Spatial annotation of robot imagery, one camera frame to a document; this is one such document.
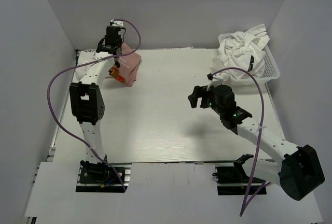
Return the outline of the pink t shirt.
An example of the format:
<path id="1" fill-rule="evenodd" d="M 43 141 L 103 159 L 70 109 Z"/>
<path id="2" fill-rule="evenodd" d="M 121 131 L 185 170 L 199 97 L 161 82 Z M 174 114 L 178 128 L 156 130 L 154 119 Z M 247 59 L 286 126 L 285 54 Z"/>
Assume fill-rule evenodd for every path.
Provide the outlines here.
<path id="1" fill-rule="evenodd" d="M 116 65 L 114 65 L 109 69 L 108 74 L 111 78 L 116 79 L 126 87 L 131 87 L 136 81 L 137 70 L 141 60 L 142 57 L 136 52 L 127 56 L 119 57 L 118 62 L 120 68 L 117 68 Z"/>

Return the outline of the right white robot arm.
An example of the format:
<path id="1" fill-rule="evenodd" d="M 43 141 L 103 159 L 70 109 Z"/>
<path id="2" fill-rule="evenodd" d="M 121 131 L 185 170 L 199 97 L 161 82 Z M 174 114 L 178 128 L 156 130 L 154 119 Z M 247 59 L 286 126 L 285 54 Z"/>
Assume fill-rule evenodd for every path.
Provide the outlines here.
<path id="1" fill-rule="evenodd" d="M 296 201 L 302 200 L 325 181 L 313 147 L 298 146 L 269 129 L 260 127 L 251 113 L 237 106 L 235 95 L 229 86 L 195 86 L 188 99 L 192 108 L 196 108 L 200 100 L 200 107 L 214 110 L 226 129 L 259 145 L 270 156 L 269 159 L 255 159 L 251 154 L 242 155 L 233 162 L 230 177 L 247 181 L 255 164 L 255 178 L 280 186 Z"/>

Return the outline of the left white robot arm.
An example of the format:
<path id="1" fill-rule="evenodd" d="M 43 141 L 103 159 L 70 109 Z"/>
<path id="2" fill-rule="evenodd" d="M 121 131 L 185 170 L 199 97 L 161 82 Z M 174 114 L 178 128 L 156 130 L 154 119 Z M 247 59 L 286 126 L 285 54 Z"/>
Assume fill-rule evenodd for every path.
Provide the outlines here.
<path id="1" fill-rule="evenodd" d="M 115 21 L 106 28 L 106 34 L 98 43 L 94 53 L 95 64 L 91 65 L 78 82 L 70 85 L 70 102 L 73 116 L 78 121 L 86 147 L 85 160 L 89 163 L 100 163 L 107 160 L 101 138 L 101 119 L 104 116 L 105 104 L 100 91 L 108 71 L 117 64 L 115 58 L 104 60 L 110 55 L 121 54 L 123 41 L 122 31 L 125 30 L 122 21 Z"/>

